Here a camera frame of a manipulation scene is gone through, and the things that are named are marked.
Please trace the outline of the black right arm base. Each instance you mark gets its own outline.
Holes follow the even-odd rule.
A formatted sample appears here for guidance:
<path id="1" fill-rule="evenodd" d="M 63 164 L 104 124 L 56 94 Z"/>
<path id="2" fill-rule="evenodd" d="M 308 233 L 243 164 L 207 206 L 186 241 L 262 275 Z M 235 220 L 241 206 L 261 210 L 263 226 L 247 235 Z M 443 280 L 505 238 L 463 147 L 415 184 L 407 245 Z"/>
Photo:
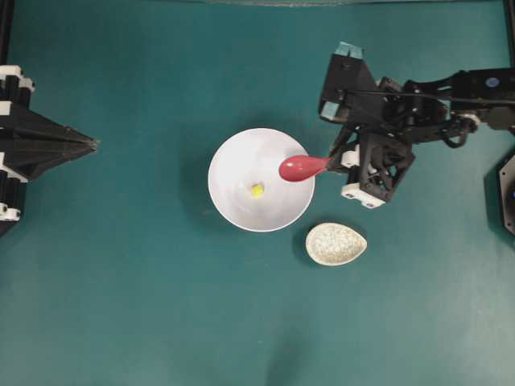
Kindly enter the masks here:
<path id="1" fill-rule="evenodd" d="M 484 176 L 485 207 L 490 230 L 514 243 L 514 151 L 501 157 Z"/>

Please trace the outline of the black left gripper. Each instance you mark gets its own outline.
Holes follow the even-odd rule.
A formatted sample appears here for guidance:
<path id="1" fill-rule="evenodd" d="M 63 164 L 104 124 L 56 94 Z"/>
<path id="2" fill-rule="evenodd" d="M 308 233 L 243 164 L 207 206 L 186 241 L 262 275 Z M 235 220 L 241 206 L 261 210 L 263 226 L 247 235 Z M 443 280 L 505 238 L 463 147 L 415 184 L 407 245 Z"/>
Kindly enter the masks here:
<path id="1" fill-rule="evenodd" d="M 18 65 L 1 66 L 1 234 L 22 218 L 29 181 L 97 151 L 98 142 L 29 110 L 34 81 Z M 15 141 L 20 138 L 52 141 Z"/>

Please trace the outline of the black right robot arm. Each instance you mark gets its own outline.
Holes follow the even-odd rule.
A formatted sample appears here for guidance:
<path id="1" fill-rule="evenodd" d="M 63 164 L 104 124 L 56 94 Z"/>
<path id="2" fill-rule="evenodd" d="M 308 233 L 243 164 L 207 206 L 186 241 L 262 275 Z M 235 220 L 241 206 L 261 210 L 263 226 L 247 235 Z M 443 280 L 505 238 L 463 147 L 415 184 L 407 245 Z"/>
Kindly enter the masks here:
<path id="1" fill-rule="evenodd" d="M 387 77 L 375 82 L 367 72 L 329 71 L 319 115 L 341 126 L 328 169 L 348 176 L 342 196 L 380 207 L 412 166 L 414 145 L 457 149 L 481 124 L 513 132 L 513 78 L 510 69 L 460 71 L 400 85 Z"/>

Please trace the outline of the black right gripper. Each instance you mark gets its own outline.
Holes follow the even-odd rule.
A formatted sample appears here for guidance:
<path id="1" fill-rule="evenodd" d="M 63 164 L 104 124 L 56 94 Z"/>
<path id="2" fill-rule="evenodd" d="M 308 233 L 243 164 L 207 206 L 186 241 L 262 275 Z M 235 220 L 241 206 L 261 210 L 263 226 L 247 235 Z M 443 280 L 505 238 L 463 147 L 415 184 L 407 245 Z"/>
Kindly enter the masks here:
<path id="1" fill-rule="evenodd" d="M 415 160 L 412 145 L 445 142 L 451 133 L 447 106 L 440 101 L 451 95 L 449 78 L 403 86 L 383 78 L 378 88 L 385 101 L 383 122 L 343 125 L 326 165 L 329 172 L 348 174 L 342 196 L 367 208 L 391 200 Z"/>

